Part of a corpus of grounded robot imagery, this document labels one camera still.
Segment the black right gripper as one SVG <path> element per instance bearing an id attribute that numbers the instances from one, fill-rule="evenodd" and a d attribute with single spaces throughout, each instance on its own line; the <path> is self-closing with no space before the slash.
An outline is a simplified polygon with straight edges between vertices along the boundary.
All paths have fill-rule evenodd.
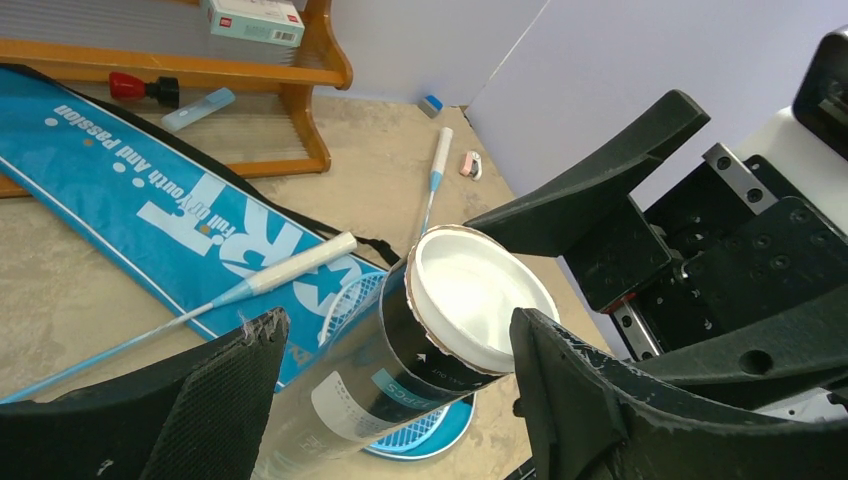
<path id="1" fill-rule="evenodd" d="M 557 177 L 464 222 L 512 253 L 566 252 L 636 363 L 513 312 L 536 479 L 847 475 L 846 235 L 764 157 L 722 144 L 649 209 L 627 198 L 709 121 L 670 90 Z"/>

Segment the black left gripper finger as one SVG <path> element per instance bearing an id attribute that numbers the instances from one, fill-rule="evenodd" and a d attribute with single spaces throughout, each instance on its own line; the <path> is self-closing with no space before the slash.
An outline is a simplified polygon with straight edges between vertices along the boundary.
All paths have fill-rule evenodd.
<path id="1" fill-rule="evenodd" d="M 250 478 L 289 326 L 276 307 L 123 376 L 2 405 L 2 478 Z"/>

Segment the black shuttlecock tube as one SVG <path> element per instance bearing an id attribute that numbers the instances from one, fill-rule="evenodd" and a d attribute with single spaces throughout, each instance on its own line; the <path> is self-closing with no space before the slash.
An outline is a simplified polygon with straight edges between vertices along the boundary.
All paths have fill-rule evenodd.
<path id="1" fill-rule="evenodd" d="M 408 255 L 274 397 L 254 478 L 304 478 L 513 373 L 479 373 L 427 338 L 407 303 Z"/>

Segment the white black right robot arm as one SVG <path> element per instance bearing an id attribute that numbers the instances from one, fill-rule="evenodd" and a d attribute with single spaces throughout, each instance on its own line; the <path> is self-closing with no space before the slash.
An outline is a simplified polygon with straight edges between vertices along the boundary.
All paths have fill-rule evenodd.
<path id="1" fill-rule="evenodd" d="M 847 31 L 792 104 L 715 144 L 653 205 L 632 191 L 708 122 L 672 90 L 592 154 L 469 221 L 562 258 L 629 357 L 690 392 L 784 420 L 847 416 Z"/>

